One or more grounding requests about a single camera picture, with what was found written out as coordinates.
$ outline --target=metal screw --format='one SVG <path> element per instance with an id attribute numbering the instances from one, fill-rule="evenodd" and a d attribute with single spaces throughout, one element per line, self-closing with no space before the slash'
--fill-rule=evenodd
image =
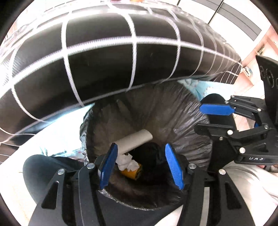
<path id="1" fill-rule="evenodd" d="M 239 149 L 239 152 L 240 152 L 241 154 L 244 154 L 244 153 L 245 153 L 245 148 L 244 148 L 244 147 L 241 147 L 241 148 Z"/>
<path id="2" fill-rule="evenodd" d="M 226 174 L 226 171 L 225 171 L 224 169 L 220 169 L 218 172 L 219 172 L 221 175 L 225 175 L 225 174 Z"/>
<path id="3" fill-rule="evenodd" d="M 64 174 L 64 173 L 65 173 L 65 170 L 64 170 L 64 169 L 59 169 L 58 172 L 57 172 L 58 175 L 62 175 L 62 174 Z"/>
<path id="4" fill-rule="evenodd" d="M 87 165 L 87 168 L 88 169 L 93 169 L 95 167 L 95 164 L 94 163 L 89 163 L 88 165 Z"/>
<path id="5" fill-rule="evenodd" d="M 232 130 L 228 130 L 228 131 L 227 131 L 227 134 L 228 134 L 228 135 L 232 135 L 233 133 L 234 133 L 234 132 L 233 132 Z"/>
<path id="6" fill-rule="evenodd" d="M 192 170 L 196 169 L 196 165 L 194 163 L 189 163 L 188 167 Z"/>

